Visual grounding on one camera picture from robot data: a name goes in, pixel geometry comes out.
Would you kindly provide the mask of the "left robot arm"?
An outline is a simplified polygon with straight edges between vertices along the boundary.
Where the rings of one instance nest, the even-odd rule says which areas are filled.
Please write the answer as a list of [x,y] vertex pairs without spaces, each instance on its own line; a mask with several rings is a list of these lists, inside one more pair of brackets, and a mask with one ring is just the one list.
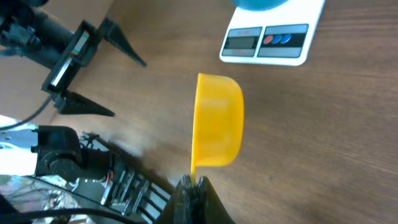
[[99,27],[83,20],[71,32],[50,18],[39,7],[45,1],[1,1],[1,56],[27,57],[48,68],[41,89],[49,93],[59,114],[98,114],[114,112],[78,93],[68,91],[72,80],[93,59],[105,40],[139,65],[146,63],[133,50],[121,28],[104,18]]

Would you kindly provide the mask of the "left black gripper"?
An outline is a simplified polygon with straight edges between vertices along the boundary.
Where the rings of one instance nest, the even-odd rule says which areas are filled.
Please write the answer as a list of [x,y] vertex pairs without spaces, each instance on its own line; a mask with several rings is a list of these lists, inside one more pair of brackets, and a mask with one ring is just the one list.
[[53,100],[59,114],[115,116],[113,111],[104,106],[78,93],[66,91],[80,68],[89,64],[102,38],[139,65],[147,66],[131,47],[117,23],[106,17],[99,27],[95,27],[83,20],[41,86],[41,90],[47,93],[57,93]]

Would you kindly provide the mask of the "yellow measuring scoop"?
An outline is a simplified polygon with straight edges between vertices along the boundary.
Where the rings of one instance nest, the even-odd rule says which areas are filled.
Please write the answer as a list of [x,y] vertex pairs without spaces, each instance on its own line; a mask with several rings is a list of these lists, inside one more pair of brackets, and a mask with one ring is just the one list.
[[200,73],[193,116],[191,183],[197,167],[221,167],[239,154],[244,129],[244,97],[230,77]]

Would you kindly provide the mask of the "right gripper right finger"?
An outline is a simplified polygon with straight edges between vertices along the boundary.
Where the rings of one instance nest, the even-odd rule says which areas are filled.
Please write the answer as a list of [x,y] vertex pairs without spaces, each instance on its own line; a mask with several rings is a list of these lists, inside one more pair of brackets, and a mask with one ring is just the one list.
[[208,177],[200,177],[194,186],[194,223],[235,224]]

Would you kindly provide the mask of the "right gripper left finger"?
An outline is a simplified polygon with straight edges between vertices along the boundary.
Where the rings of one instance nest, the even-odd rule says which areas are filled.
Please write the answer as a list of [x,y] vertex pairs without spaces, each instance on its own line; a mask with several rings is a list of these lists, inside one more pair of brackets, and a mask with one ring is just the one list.
[[183,175],[154,224],[193,223],[193,193],[191,177]]

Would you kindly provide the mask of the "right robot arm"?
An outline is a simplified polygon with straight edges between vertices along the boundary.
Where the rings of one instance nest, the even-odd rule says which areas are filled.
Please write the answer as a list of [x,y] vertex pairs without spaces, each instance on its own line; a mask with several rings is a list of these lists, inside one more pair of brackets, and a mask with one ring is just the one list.
[[183,175],[173,186],[146,169],[138,158],[95,133],[77,135],[66,126],[39,126],[32,146],[36,176],[59,175],[67,181],[104,183],[100,205],[146,223],[233,223],[207,177],[192,183]]

